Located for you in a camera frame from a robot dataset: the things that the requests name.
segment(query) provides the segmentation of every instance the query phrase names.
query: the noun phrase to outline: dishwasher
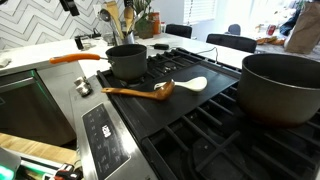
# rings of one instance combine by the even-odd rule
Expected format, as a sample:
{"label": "dishwasher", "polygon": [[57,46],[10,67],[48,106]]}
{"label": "dishwasher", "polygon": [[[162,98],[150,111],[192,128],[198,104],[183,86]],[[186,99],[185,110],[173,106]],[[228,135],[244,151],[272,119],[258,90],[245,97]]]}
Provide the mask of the dishwasher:
{"label": "dishwasher", "polygon": [[36,70],[0,77],[0,133],[57,146],[76,139]]}

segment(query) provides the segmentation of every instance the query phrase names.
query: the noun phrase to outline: white tile backsplash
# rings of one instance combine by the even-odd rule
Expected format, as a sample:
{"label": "white tile backsplash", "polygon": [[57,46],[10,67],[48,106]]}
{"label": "white tile backsplash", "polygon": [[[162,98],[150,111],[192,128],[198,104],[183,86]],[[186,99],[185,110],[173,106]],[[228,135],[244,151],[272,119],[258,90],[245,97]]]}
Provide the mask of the white tile backsplash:
{"label": "white tile backsplash", "polygon": [[12,0],[0,6],[0,50],[101,33],[108,26],[95,17],[93,5],[104,0],[75,0],[79,16],[65,12],[59,0]]}

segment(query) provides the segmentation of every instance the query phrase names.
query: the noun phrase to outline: dark pot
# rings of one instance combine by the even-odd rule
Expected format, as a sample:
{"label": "dark pot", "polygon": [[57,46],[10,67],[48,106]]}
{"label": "dark pot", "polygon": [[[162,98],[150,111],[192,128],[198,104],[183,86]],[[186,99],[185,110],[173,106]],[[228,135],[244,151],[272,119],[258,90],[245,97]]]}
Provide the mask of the dark pot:
{"label": "dark pot", "polygon": [[128,44],[106,51],[114,76],[123,81],[135,80],[147,71],[147,47]]}
{"label": "dark pot", "polygon": [[237,103],[252,120],[295,127],[320,108],[320,63],[296,56],[257,54],[242,62]]}

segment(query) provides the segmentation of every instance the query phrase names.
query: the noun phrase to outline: spoon handle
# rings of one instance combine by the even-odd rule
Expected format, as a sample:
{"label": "spoon handle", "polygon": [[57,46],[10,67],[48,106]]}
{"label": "spoon handle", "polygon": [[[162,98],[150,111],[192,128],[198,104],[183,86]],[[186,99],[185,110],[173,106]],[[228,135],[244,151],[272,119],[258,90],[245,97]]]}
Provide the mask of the spoon handle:
{"label": "spoon handle", "polygon": [[[165,84],[165,82],[157,83],[157,84],[154,85],[154,89],[157,89],[157,88],[163,86],[164,84]],[[174,84],[175,84],[175,86],[182,86],[182,87],[188,88],[188,87],[186,87],[184,82],[174,82]]]}
{"label": "spoon handle", "polygon": [[124,89],[124,88],[103,88],[101,90],[102,93],[111,93],[111,94],[125,94],[131,96],[139,96],[150,99],[157,99],[153,92],[141,92],[132,89]]}

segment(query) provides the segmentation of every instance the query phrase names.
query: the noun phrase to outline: pot handle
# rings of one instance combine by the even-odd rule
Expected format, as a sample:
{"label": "pot handle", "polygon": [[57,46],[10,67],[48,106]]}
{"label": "pot handle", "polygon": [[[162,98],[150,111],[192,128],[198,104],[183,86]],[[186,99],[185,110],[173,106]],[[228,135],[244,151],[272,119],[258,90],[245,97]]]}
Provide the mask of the pot handle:
{"label": "pot handle", "polygon": [[111,61],[111,60],[108,60],[108,62],[111,64],[111,67],[115,66],[115,62],[114,61]]}
{"label": "pot handle", "polygon": [[83,59],[100,60],[101,57],[97,54],[77,53],[77,54],[68,54],[68,55],[60,56],[60,57],[53,57],[53,58],[49,59],[49,62],[51,64],[57,64],[57,63],[61,63],[61,62],[73,62],[73,61],[78,61],[78,60],[83,60]]}

